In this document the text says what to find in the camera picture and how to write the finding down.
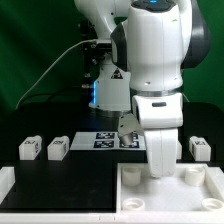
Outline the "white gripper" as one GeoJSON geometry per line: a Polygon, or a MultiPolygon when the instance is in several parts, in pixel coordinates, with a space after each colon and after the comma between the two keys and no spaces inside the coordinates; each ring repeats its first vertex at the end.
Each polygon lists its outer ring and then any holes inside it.
{"type": "Polygon", "coordinates": [[[135,95],[132,109],[143,130],[150,175],[172,176],[176,168],[178,128],[183,125],[182,94],[135,95]]]}

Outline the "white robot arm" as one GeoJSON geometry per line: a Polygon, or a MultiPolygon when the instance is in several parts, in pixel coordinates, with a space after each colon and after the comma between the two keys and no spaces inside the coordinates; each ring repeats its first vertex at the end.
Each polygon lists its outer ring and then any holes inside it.
{"type": "Polygon", "coordinates": [[[74,0],[103,50],[90,108],[120,116],[118,136],[144,137],[153,177],[176,167],[183,125],[182,71],[208,54],[210,33],[197,0],[74,0]]]}

